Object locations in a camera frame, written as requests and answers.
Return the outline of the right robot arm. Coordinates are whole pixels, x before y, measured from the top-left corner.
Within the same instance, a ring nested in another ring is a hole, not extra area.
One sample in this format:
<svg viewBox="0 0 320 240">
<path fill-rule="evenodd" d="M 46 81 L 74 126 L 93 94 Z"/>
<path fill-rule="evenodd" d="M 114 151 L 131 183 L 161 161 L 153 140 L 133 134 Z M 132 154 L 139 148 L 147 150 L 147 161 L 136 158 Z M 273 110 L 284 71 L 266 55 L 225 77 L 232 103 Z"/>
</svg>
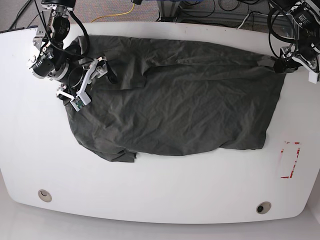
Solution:
<svg viewBox="0 0 320 240">
<path fill-rule="evenodd" d="M 107 77 L 111 83 L 117 78 L 105 56 L 91 58 L 90 38 L 82 22 L 74 14 L 74 0 L 43 0 L 39 11 L 40 25 L 33 38 L 32 55 L 27 68 L 38 79 L 49 79 L 60 83 L 56 96 L 65 104 L 71 104 L 76 111 L 92 100 L 87 86 L 95 78 Z M 69 17 L 81 28 L 84 47 L 72 43 L 64 48 L 64 39 L 71 28 Z"/>
</svg>

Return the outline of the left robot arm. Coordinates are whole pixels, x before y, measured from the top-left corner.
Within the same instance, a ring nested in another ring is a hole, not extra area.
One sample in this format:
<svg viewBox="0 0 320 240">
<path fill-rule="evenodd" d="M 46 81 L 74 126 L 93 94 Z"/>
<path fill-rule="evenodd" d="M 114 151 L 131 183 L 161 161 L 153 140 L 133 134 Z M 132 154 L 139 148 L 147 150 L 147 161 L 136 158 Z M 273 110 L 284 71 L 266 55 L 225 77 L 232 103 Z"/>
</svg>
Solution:
<svg viewBox="0 0 320 240">
<path fill-rule="evenodd" d="M 252 25 L 265 25 L 268 29 L 268 45 L 273 54 L 274 71 L 291 73 L 304 67 L 308 80 L 320 81 L 320 2 L 318 0 L 268 0 L 268 13 L 248 9 L 247 13 L 236 10 L 241 4 L 251 7 L 258 0 L 238 0 L 233 8 L 226 9 L 222 1 L 213 1 L 210 11 L 193 7 L 200 1 L 157 1 L 159 22 L 192 22 L 202 25 L 240 29 L 250 21 Z"/>
</svg>

